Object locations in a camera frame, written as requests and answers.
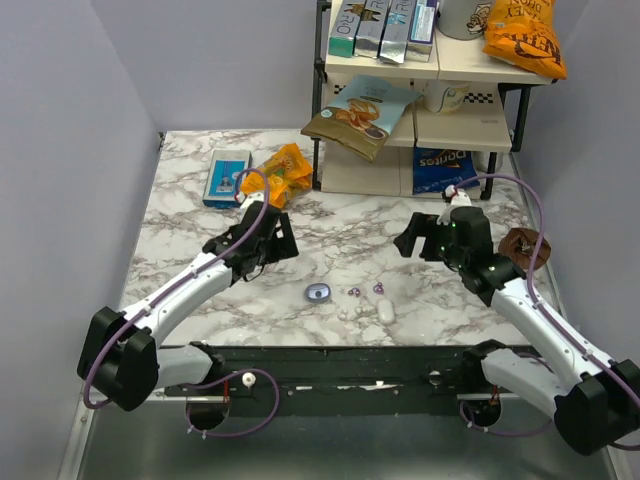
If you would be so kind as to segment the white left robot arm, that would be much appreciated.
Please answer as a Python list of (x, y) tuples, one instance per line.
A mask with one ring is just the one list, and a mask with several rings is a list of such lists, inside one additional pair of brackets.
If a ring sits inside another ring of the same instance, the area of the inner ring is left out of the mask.
[(189, 265), (156, 292), (116, 311), (104, 307), (90, 323), (77, 373), (124, 411), (158, 388), (190, 385), (214, 393), (222, 380), (216, 357), (199, 343), (164, 347), (169, 334), (213, 296), (256, 269), (298, 254), (287, 213), (261, 201), (242, 221), (208, 240)]

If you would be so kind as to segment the purple earbud charging case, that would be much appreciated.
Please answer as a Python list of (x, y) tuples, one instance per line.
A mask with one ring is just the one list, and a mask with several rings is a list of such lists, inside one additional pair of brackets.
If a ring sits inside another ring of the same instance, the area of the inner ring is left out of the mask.
[(331, 288), (326, 283), (313, 283), (306, 287), (304, 295), (310, 303), (321, 304), (331, 298)]

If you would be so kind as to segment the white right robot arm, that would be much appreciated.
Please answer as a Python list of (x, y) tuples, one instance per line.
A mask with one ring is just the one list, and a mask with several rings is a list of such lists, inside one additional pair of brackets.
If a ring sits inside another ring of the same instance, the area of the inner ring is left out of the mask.
[(504, 387), (546, 414), (563, 440), (590, 455), (639, 429), (639, 368), (615, 361), (582, 337), (528, 283), (525, 272), (494, 250), (482, 209), (451, 207), (442, 215), (415, 213), (395, 238), (408, 258), (417, 239), (420, 256), (442, 262), (465, 288), (506, 318), (542, 356), (538, 364), (497, 343), (477, 346), (460, 367), (469, 390)]

